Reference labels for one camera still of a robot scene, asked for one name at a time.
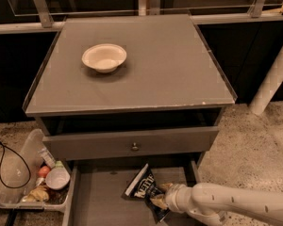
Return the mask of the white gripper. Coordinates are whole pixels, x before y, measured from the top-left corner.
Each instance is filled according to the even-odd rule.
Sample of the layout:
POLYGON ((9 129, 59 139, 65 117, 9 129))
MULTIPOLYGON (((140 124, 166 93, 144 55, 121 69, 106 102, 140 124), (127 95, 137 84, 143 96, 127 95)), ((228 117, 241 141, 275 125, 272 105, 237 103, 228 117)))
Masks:
POLYGON ((188 213, 192 207, 191 200, 192 188, 182 184, 165 183, 158 186, 162 192, 166 192, 165 197, 163 194, 158 194, 150 199, 151 203, 172 212, 188 213))

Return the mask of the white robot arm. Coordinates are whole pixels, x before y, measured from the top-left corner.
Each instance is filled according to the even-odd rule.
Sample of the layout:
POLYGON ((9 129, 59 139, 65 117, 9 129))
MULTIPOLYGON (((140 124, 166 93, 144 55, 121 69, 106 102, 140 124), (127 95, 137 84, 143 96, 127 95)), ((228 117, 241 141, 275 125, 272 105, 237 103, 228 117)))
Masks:
POLYGON ((207 226, 223 226, 228 212, 283 226, 283 193, 257 191, 211 183, 193 187, 167 184, 150 201, 160 209, 186 213, 207 226))

